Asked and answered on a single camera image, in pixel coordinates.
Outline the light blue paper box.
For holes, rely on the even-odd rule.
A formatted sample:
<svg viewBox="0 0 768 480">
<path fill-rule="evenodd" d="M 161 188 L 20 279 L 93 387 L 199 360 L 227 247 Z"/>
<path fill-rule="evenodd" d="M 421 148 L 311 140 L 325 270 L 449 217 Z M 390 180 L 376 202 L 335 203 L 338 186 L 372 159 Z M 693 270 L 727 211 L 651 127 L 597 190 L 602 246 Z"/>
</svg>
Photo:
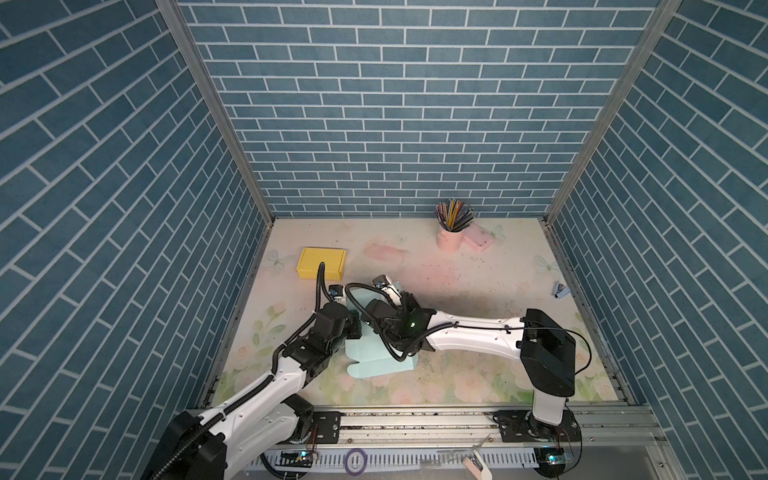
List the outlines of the light blue paper box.
<svg viewBox="0 0 768 480">
<path fill-rule="evenodd" d="M 347 373 L 355 379 L 366 379 L 400 372 L 412 371 L 418 365 L 418 356 L 403 362 L 394 360 L 374 330 L 365 323 L 359 311 L 347 301 L 356 316 L 358 326 L 345 340 L 345 354 L 352 361 Z"/>
</svg>

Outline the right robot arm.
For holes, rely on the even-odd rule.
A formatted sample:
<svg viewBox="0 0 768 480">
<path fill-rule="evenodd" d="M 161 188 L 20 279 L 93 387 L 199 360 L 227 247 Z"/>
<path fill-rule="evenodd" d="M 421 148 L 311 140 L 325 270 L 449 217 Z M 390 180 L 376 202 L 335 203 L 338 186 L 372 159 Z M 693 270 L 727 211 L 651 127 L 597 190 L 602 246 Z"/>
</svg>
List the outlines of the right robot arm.
<svg viewBox="0 0 768 480">
<path fill-rule="evenodd" d="M 461 350 L 520 362 L 534 390 L 533 419 L 551 427 L 562 423 L 566 400 L 575 393 L 577 342 L 543 311 L 529 309 L 520 318 L 472 318 L 423 308 L 405 296 L 399 305 L 371 300 L 360 317 L 399 362 L 422 350 Z"/>
</svg>

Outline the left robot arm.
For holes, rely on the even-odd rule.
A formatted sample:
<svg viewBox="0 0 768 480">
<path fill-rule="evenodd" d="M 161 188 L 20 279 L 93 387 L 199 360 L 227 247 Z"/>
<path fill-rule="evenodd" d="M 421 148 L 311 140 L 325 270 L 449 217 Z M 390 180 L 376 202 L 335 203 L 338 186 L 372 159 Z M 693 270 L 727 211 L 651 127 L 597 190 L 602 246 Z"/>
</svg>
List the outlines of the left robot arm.
<svg viewBox="0 0 768 480">
<path fill-rule="evenodd" d="M 281 443 L 314 431 L 314 406 L 299 395 L 360 332 L 359 315 L 338 302 L 320 307 L 273 352 L 270 369 L 220 405 L 177 415 L 143 479 L 230 479 Z"/>
</svg>

